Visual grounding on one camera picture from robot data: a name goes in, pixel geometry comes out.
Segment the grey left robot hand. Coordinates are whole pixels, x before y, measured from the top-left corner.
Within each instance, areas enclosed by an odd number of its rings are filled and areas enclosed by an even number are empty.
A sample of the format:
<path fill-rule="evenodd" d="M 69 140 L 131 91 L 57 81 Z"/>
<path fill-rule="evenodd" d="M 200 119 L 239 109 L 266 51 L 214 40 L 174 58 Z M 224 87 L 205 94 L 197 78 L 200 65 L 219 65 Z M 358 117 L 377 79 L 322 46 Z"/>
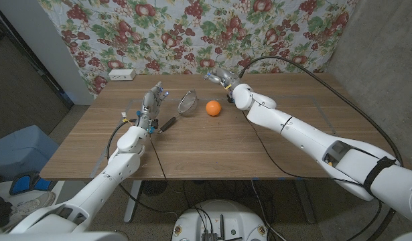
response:
<path fill-rule="evenodd" d="M 143 98 L 140 109 L 140 116 L 137 123 L 138 127 L 147 130 L 151 122 L 159 114 L 161 103 L 166 99 L 169 92 L 162 88 L 162 82 L 158 82 L 153 88 L 148 90 Z"/>

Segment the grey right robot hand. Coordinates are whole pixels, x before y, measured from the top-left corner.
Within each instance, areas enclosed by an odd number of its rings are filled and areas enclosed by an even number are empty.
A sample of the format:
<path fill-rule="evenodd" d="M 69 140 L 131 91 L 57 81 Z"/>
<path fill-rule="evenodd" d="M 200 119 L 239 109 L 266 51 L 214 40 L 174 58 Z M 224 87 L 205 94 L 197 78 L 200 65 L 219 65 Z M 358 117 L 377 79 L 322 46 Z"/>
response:
<path fill-rule="evenodd" d="M 205 74 L 204 79 L 219 84 L 226 90 L 234 90 L 241 83 L 237 75 L 222 68 L 216 68 Z"/>

